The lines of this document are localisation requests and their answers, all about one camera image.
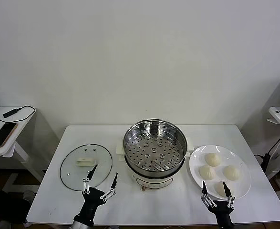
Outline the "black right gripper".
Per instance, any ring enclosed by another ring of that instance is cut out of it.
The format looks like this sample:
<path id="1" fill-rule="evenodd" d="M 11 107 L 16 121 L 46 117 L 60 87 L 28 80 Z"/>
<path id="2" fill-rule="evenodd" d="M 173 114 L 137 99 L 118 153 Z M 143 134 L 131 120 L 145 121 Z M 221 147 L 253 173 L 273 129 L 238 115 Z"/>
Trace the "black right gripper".
<path id="1" fill-rule="evenodd" d="M 207 187 L 205 181 L 203 180 L 201 189 L 201 200 L 204 203 L 204 205 L 208 208 L 208 210 L 215 215 L 217 225 L 219 227 L 233 227 L 234 224 L 231 221 L 230 214 L 232 213 L 234 208 L 233 203 L 235 197 L 232 196 L 231 191 L 225 182 L 223 182 L 223 187 L 228 202 L 218 200 L 213 201 L 207 193 Z"/>

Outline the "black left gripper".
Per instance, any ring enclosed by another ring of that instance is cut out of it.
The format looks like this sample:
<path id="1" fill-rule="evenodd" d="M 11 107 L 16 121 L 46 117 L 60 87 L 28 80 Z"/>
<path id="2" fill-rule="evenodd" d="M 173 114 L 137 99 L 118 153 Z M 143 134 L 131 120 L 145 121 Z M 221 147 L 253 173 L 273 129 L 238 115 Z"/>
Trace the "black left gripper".
<path id="1" fill-rule="evenodd" d="M 92 179 L 95 170 L 98 165 L 95 165 L 91 171 L 89 171 L 86 178 L 83 179 L 83 198 L 84 204 L 80 212 L 73 218 L 73 226 L 93 226 L 94 217 L 97 208 L 100 205 L 106 203 L 108 199 L 116 194 L 117 177 L 118 173 L 115 174 L 112 185 L 108 192 L 104 193 L 98 189 L 90 187 L 90 180 Z"/>

